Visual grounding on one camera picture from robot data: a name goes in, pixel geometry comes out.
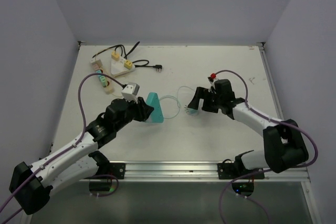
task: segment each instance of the table surface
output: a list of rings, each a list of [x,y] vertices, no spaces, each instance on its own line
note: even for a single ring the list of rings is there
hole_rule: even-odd
[[[72,75],[66,102],[53,151],[73,140],[82,129],[77,90],[80,81],[92,73],[91,57],[108,46],[81,46]],[[111,50],[101,55],[104,67],[110,70]],[[247,82],[249,103],[263,112],[277,116],[264,65],[258,47],[248,46],[139,46],[129,59],[147,59],[151,65],[161,64],[162,72],[152,68],[137,68],[134,72],[118,77],[122,83],[140,85],[138,95],[147,98],[149,92],[176,96],[180,86],[195,89],[208,87],[207,77],[222,69],[238,72]],[[229,79],[236,97],[245,97],[243,83],[230,73],[221,73],[221,79]],[[114,85],[115,95],[121,88]],[[194,92],[182,88],[179,100],[182,107],[188,104]],[[104,112],[115,97],[105,94],[97,77],[89,78],[82,88],[82,102],[87,122]],[[173,116],[176,102],[161,102],[163,114]],[[100,149],[114,161],[222,161],[236,155],[263,148],[261,136],[247,126],[219,113],[200,111],[190,116],[182,109],[173,119],[162,124],[131,122],[117,133],[117,137]]]

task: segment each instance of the teal block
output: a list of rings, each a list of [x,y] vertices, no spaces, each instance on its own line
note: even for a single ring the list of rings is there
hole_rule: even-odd
[[[163,113],[160,106],[160,100],[157,93],[151,92],[148,94],[146,104],[152,106],[154,111],[151,113],[150,117],[147,119],[146,123],[163,123]]]

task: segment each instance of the wall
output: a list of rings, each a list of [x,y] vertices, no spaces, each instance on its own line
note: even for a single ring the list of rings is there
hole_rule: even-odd
[[[319,147],[309,168],[324,223],[334,223],[336,188],[336,0],[291,0],[266,43],[285,117],[296,119]]]
[[[57,0],[79,40],[151,44],[266,41],[289,0]]]
[[[18,163],[47,154],[77,55],[56,0],[0,0],[0,202]],[[0,222],[19,208],[12,200]]]

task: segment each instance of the purple cable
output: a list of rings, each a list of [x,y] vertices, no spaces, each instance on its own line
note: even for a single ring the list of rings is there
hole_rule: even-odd
[[[117,186],[115,187],[114,191],[111,191],[111,192],[109,192],[107,194],[96,194],[95,196],[97,196],[97,197],[106,197],[106,196],[110,196],[110,195],[114,194],[117,191],[118,187],[119,187],[119,180],[117,179],[117,177],[115,177],[113,175],[110,175],[110,174],[104,174],[104,175],[94,175],[92,177],[89,177],[88,179],[102,178],[102,177],[109,177],[109,178],[115,179],[116,182],[117,182]]]
[[[78,140],[76,141],[76,145],[79,144],[85,134],[85,129],[86,129],[86,118],[85,118],[85,114],[84,114],[84,109],[83,109],[83,105],[82,105],[82,101],[81,101],[81,97],[80,97],[80,92],[82,89],[82,86],[84,84],[84,82],[90,78],[91,76],[105,76],[109,79],[111,79],[112,81],[116,82],[118,85],[120,85],[121,87],[123,87],[123,84],[121,84],[119,81],[117,81],[115,78],[112,78],[110,76],[108,76],[107,74],[104,73],[91,73],[87,76],[84,77],[84,79],[81,81],[79,87],[78,87],[78,103],[79,103],[79,109],[83,118],[83,130],[82,133],[80,135],[80,137],[78,138]],[[64,153],[68,152],[69,150],[71,150],[72,148],[74,148],[74,146],[70,146],[66,149],[64,149],[63,151],[61,151],[60,153],[58,153],[57,155],[55,155],[54,157],[52,157],[51,159],[49,159],[48,161],[46,161],[43,166],[46,166],[48,164],[50,164],[52,161],[54,161],[55,159],[59,158],[60,156],[62,156]],[[0,213],[5,209],[5,207],[8,205],[8,203],[10,202],[11,199],[14,198],[14,196],[39,172],[41,171],[41,168],[39,167],[36,171],[34,171],[25,181],[22,182],[21,185],[18,186],[18,188],[8,197],[8,199],[6,199],[6,201],[1,205],[0,207]]]
[[[313,158],[310,162],[308,162],[308,163],[306,163],[306,164],[303,164],[303,165],[297,165],[297,166],[295,166],[294,168],[307,167],[307,166],[310,166],[310,165],[312,165],[313,163],[315,163],[315,161],[316,161],[317,158],[318,158],[319,151],[318,151],[318,149],[317,149],[317,146],[316,146],[315,141],[312,139],[312,137],[311,137],[306,131],[304,131],[304,130],[300,129],[299,127],[296,127],[296,126],[294,126],[294,125],[292,125],[292,124],[285,123],[285,122],[282,122],[282,121],[277,121],[277,120],[274,120],[274,119],[270,119],[270,118],[268,118],[267,116],[265,116],[265,115],[259,113],[258,111],[254,110],[253,108],[251,108],[251,107],[248,105],[248,101],[247,101],[247,99],[248,99],[248,88],[247,88],[246,81],[245,81],[245,80],[244,80],[238,73],[236,73],[236,72],[234,72],[234,71],[232,71],[232,70],[221,70],[221,71],[216,72],[215,74],[217,75],[217,74],[219,74],[219,73],[223,73],[223,72],[233,73],[234,75],[236,75],[236,76],[243,82],[243,84],[244,84],[244,86],[245,86],[245,92],[246,92],[246,94],[245,94],[245,105],[246,105],[246,107],[248,107],[253,113],[255,113],[256,115],[258,115],[259,117],[261,117],[261,118],[263,118],[263,119],[265,119],[265,120],[269,120],[269,121],[272,122],[272,123],[278,123],[278,124],[281,124],[281,125],[284,125],[284,126],[293,128],[293,129],[295,129],[295,130],[301,132],[303,135],[305,135],[305,136],[308,138],[308,140],[310,141],[310,143],[312,144],[312,146],[313,146],[313,148],[314,148],[314,158]],[[222,199],[223,199],[223,195],[224,195],[224,192],[226,191],[226,189],[227,189],[227,188],[228,188],[234,181],[237,181],[237,180],[239,180],[239,179],[243,179],[243,178],[252,177],[252,176],[254,176],[254,175],[261,174],[261,173],[266,173],[266,172],[270,172],[270,171],[271,171],[271,169],[267,169],[267,170],[262,170],[262,171],[259,171],[259,172],[253,172],[253,173],[246,174],[246,175],[244,175],[244,176],[237,177],[237,178],[231,180],[231,181],[224,187],[224,189],[223,189],[222,192],[220,193],[219,204],[218,204],[219,214],[220,214],[220,216],[221,216],[221,219],[222,219],[223,223],[226,223],[226,220],[225,220],[225,217],[224,217],[224,215],[223,215],[223,213],[222,213]],[[259,202],[255,201],[254,199],[251,199],[251,198],[250,198],[249,200],[253,201],[255,204],[259,205],[259,206],[264,210],[264,212],[265,212],[266,215],[267,215],[267,219],[268,219],[268,223],[269,223],[269,222],[270,222],[270,218],[269,218],[269,213],[268,213],[268,211],[266,210],[266,208],[263,207]]]
[[[4,222],[2,222],[1,224],[6,224],[7,222],[9,222],[11,219],[14,218],[14,216],[16,216],[19,212],[22,211],[22,208],[18,209],[15,213],[13,213],[11,216],[9,216]]]

